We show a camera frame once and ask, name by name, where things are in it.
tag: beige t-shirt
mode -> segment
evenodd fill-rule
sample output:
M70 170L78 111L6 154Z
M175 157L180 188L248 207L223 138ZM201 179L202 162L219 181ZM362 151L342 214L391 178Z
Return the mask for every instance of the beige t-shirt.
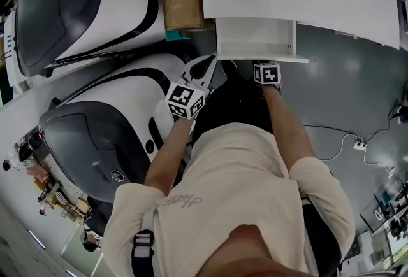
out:
M182 181L168 197L138 184L118 188L103 253L117 276L133 276L133 238L143 214L157 206L154 234L163 277L196 276L230 232L245 224L258 227L271 258L308 271L300 193L324 208L344 256L354 238L354 218L328 167L307 157L288 174L273 135L227 124L199 138Z

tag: gray floor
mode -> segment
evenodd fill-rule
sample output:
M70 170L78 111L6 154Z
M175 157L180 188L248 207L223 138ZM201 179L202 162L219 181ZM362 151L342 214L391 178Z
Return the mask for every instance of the gray floor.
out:
M387 114L408 81L408 53L303 25L298 25L297 38L297 53L310 62L281 64L282 95L302 121L353 131L365 140L386 128ZM193 40L200 53L215 51L215 34L199 32ZM250 73L250 67L244 70L244 75ZM308 132L319 158L339 151L343 132L320 128L308 128ZM367 162L380 160L403 173L408 166L402 160L408 154L407 135L408 125L392 121L388 131L368 143ZM363 163L363 152L352 148L355 140L348 136L342 153L327 164L352 204L360 233L367 227L359 212L374 199L374 192L395 181L380 165Z

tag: backpack strap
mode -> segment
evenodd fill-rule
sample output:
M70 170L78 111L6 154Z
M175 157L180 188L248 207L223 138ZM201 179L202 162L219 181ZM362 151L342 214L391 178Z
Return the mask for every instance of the backpack strap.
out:
M131 262L134 276L161 277L153 229L156 210L143 215L142 229L133 238Z
M310 273L319 277L331 276L339 266L342 253L339 243L330 229L330 220L317 201L301 196L305 222L305 258Z

